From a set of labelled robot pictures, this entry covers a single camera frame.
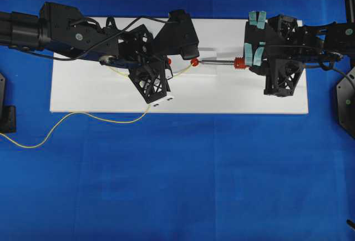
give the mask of bolt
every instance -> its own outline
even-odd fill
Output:
[[[75,38],[76,38],[78,41],[81,41],[81,40],[84,39],[83,35],[80,34],[80,33],[77,33],[77,34],[75,35]]]
[[[348,28],[348,29],[345,30],[345,34],[347,36],[350,36],[352,33],[353,33],[353,29],[351,29],[351,28]]]

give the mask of blue background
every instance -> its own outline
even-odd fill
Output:
[[[91,16],[183,8],[346,20],[344,0],[2,0],[0,11],[38,14],[44,1]],[[63,116],[49,112],[52,63],[6,47],[0,55],[6,102],[17,107],[11,137],[38,143]],[[348,71],[348,59],[339,66]],[[74,116],[39,149],[0,140],[0,240],[354,240],[355,141],[336,120],[340,77],[307,78],[306,116],[148,114],[131,125]]]

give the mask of teal tape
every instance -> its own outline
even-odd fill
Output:
[[[244,61],[245,65],[252,66],[253,64],[253,50],[249,43],[244,43]]]
[[[263,52],[264,52],[264,47],[258,47],[256,49],[255,54],[254,54],[253,65],[257,65],[257,66],[261,65],[261,57],[262,57]]]
[[[251,26],[256,26],[257,25],[256,12],[250,12],[249,13],[249,24]]]
[[[265,20],[266,20],[266,12],[264,12],[264,11],[259,12],[259,17],[257,19],[256,27],[259,29],[264,29],[265,28]]]

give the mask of white foam board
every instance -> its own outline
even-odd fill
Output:
[[[106,18],[95,18],[102,26]],[[123,28],[132,18],[116,18]],[[193,19],[199,37],[200,59],[234,59],[243,54],[246,20]],[[142,19],[155,36],[162,25]],[[189,61],[170,56],[173,72]],[[293,97],[263,95],[265,77],[233,66],[199,64],[169,80],[174,100],[152,107],[154,113],[308,113],[306,72]],[[147,104],[131,81],[98,62],[53,62],[51,112],[142,112]]]

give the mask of metal rod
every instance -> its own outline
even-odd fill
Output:
[[[218,61],[218,60],[208,60],[203,59],[200,61],[202,64],[211,64],[211,65],[234,65],[234,61]]]

